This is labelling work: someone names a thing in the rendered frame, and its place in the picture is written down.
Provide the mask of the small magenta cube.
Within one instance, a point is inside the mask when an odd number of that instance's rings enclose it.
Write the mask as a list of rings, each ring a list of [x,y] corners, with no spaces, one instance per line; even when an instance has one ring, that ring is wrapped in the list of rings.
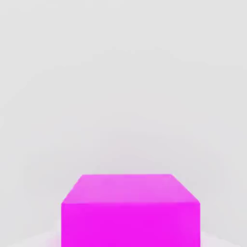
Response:
[[[61,247],[200,245],[200,202],[171,174],[82,175],[61,204]]]

